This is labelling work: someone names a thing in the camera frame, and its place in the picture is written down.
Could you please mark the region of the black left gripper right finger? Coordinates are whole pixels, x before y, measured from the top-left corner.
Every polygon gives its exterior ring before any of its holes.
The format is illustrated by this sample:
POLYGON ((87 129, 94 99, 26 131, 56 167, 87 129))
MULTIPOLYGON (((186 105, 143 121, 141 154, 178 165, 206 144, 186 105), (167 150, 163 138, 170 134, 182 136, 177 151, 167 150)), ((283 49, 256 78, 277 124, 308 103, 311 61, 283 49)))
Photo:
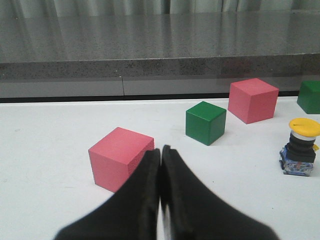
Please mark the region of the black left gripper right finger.
POLYGON ((270 227, 210 191, 169 145, 162 149, 161 205, 171 240, 278 239, 270 227))

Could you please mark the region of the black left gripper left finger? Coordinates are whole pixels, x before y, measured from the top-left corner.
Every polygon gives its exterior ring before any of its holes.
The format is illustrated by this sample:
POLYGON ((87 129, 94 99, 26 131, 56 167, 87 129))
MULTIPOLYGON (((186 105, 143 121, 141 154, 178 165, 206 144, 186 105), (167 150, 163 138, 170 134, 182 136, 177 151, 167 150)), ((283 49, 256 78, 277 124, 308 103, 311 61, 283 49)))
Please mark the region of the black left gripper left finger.
POLYGON ((100 207, 61 229, 57 240, 155 240, 160 150, 148 150, 128 180, 100 207))

